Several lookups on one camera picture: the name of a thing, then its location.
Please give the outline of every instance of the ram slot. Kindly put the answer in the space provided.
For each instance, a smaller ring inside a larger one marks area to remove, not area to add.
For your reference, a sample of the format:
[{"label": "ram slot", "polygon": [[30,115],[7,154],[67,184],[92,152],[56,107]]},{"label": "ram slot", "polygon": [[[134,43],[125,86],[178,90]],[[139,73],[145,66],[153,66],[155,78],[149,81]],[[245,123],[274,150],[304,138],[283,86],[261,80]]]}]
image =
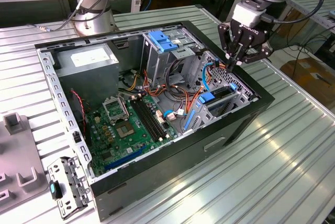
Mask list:
[{"label": "ram slot", "polygon": [[131,101],[130,104],[154,141],[157,142],[160,140],[159,138],[164,138],[163,129],[151,114],[147,105],[143,101]]}]

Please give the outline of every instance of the expansion slot bracket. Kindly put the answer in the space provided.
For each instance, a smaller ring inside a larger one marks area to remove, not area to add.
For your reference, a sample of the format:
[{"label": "expansion slot bracket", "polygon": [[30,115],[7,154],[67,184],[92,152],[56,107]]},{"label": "expansion slot bracket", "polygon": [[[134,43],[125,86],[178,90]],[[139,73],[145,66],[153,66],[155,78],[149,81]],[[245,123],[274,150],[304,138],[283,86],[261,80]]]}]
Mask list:
[{"label": "expansion slot bracket", "polygon": [[48,166],[49,189],[63,220],[87,207],[93,200],[78,157],[61,157]]}]

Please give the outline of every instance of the cardboard box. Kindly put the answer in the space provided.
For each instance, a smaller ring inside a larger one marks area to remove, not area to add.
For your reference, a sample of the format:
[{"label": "cardboard box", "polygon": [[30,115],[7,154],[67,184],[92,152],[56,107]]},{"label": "cardboard box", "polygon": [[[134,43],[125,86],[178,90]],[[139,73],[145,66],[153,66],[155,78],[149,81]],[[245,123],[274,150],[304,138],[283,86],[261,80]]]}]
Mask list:
[{"label": "cardboard box", "polygon": [[[281,71],[291,78],[294,65],[295,60],[289,61],[281,67]],[[329,110],[335,107],[335,75],[330,68],[313,58],[301,59],[293,80]]]}]

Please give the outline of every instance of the gray plastic holder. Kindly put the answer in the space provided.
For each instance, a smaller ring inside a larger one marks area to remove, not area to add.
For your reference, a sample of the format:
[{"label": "gray plastic holder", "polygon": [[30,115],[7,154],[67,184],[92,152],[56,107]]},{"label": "gray plastic holder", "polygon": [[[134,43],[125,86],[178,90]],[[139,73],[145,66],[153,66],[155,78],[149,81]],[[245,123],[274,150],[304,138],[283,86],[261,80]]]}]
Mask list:
[{"label": "gray plastic holder", "polygon": [[48,188],[26,116],[0,121],[0,214]]}]

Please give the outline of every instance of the slotted aluminum surface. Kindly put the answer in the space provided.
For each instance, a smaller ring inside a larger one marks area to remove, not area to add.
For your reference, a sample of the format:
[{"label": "slotted aluminum surface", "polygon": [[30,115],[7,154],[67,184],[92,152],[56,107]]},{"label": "slotted aluminum surface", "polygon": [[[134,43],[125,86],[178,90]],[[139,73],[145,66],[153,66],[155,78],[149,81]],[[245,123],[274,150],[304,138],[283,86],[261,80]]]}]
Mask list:
[{"label": "slotted aluminum surface", "polygon": [[[319,0],[288,0],[287,4],[304,15],[309,14],[318,5]],[[329,12],[335,10],[335,0],[325,0],[321,9],[310,19],[319,25],[329,29],[335,26],[335,19],[329,16]]]},{"label": "slotted aluminum surface", "polygon": [[[195,6],[117,15],[121,29],[191,20],[219,45],[217,24]],[[55,28],[61,23],[53,23]],[[0,113],[29,117],[44,169],[71,156],[33,45],[75,37],[71,25],[45,33],[0,29]],[[270,64],[245,70],[276,100],[238,141],[104,223],[321,223],[335,206],[334,117]],[[49,191],[0,223],[62,223]],[[98,223],[92,205],[64,223]]]}]

